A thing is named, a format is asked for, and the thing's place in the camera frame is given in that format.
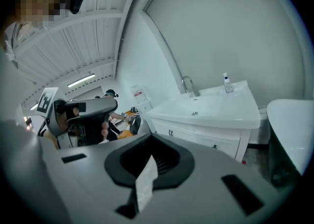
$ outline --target sink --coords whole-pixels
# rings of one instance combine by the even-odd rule
[[[234,83],[234,91],[224,86],[200,91],[199,97],[181,94],[149,111],[155,119],[221,128],[256,129],[260,113],[247,81]]]

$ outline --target soap bottle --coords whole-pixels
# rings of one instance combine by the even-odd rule
[[[224,73],[223,76],[225,77],[225,89],[227,93],[231,93],[234,91],[232,84],[230,82],[230,80],[227,77],[227,73]]]

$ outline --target ceiling light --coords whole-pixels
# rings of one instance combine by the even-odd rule
[[[84,77],[84,78],[81,78],[81,79],[79,79],[78,81],[75,81],[74,83],[69,84],[68,87],[70,88],[70,87],[72,87],[72,86],[75,86],[75,85],[77,85],[77,84],[79,84],[79,83],[81,83],[81,82],[84,82],[85,80],[88,80],[88,79],[92,78],[92,77],[95,77],[95,74],[91,74],[91,75],[89,75],[89,76],[86,76],[86,77]]]
[[[35,105],[31,108],[31,110],[36,109],[36,108],[37,108],[37,106],[38,106],[38,103],[37,103],[37,104],[35,104]]]

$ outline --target white corrugated ceiling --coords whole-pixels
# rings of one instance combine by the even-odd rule
[[[114,78],[131,2],[84,0],[76,15],[59,17],[48,27],[23,28],[13,46],[20,73],[32,83],[22,107],[36,104],[44,87],[59,87],[71,99]],[[89,74],[96,77],[67,87]]]

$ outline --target chrome faucet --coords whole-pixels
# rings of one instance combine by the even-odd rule
[[[186,87],[186,84],[185,84],[185,81],[184,81],[186,78],[189,78],[189,79],[190,79],[190,82],[191,82],[191,85],[192,85],[192,91],[189,91],[189,90],[187,89],[187,87]],[[200,95],[200,92],[197,90],[197,88],[196,88],[196,86],[194,85],[194,83],[193,83],[191,77],[189,77],[189,76],[184,76],[184,77],[182,78],[181,83],[182,83],[182,85],[183,85],[185,91],[186,91],[187,93],[189,93],[190,97],[198,97],[198,96]]]

